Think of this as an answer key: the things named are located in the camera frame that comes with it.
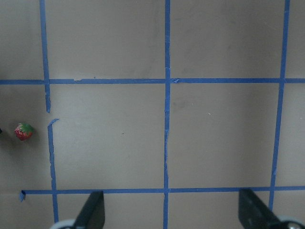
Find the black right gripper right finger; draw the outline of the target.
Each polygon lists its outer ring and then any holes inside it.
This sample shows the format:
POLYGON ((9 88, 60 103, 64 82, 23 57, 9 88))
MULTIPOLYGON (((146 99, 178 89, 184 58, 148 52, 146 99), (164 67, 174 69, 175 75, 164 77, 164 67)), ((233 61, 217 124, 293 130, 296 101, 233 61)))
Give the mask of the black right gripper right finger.
POLYGON ((238 219, 244 229, 277 229, 279 218, 249 188, 239 190, 238 219))

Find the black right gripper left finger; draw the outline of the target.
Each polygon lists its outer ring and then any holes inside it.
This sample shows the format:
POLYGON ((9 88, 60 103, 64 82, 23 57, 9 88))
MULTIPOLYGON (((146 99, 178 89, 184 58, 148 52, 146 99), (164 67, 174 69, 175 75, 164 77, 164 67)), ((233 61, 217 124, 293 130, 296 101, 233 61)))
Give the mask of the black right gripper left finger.
POLYGON ((92 192, 79 215, 73 229, 102 229, 105 224, 105 207, 103 191, 92 192))

